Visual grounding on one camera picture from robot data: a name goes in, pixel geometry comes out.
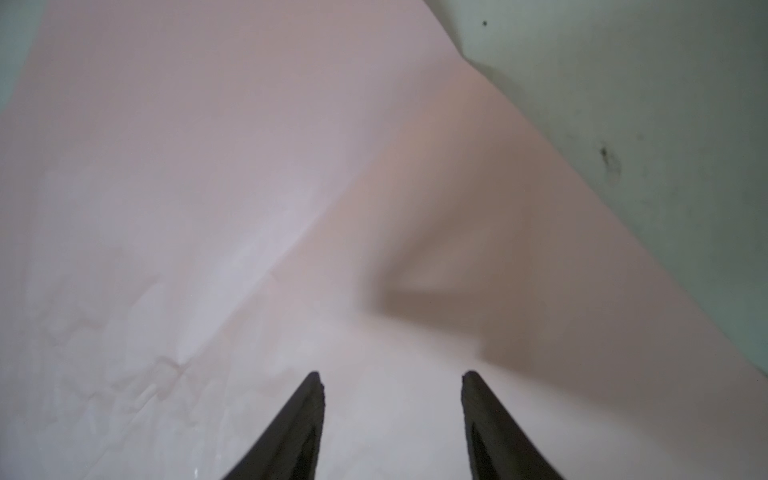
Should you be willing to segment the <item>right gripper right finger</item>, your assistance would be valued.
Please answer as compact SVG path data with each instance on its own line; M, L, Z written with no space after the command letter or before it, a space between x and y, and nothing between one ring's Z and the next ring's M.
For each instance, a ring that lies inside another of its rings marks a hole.
M462 376L461 402L474 479L562 480L478 372Z

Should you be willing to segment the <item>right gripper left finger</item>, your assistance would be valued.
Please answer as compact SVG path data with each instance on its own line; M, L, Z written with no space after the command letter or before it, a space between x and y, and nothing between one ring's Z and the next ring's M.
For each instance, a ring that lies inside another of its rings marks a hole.
M312 371L224 480L313 480L324 415L324 386Z

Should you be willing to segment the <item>pink purple wrapping paper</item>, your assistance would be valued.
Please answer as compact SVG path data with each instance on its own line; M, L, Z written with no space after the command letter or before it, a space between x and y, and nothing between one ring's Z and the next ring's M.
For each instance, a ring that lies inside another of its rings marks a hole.
M5 1L1 475L767 475L763 1Z

